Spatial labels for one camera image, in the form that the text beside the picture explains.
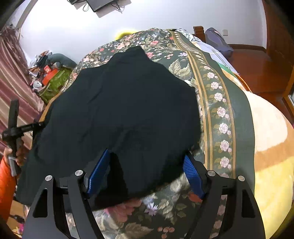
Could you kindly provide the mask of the left hand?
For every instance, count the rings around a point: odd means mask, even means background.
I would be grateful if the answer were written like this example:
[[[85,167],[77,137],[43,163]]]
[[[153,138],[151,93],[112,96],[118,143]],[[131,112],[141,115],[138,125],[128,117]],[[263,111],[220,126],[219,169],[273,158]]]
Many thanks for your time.
[[[16,152],[16,160],[18,166],[22,167],[26,163],[26,156],[28,153],[28,149],[24,146],[23,140],[20,141],[18,151]],[[12,149],[6,147],[3,152],[4,161],[7,167],[10,167],[10,160],[8,158],[9,155],[12,154]]]

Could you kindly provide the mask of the orange sleeve forearm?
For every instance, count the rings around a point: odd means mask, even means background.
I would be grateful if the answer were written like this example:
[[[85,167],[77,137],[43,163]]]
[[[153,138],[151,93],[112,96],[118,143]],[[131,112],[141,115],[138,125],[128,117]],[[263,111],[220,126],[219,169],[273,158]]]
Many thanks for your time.
[[[15,193],[16,179],[11,175],[10,167],[6,164],[5,159],[1,160],[0,174],[0,213],[1,218],[7,222],[10,216],[10,208]]]

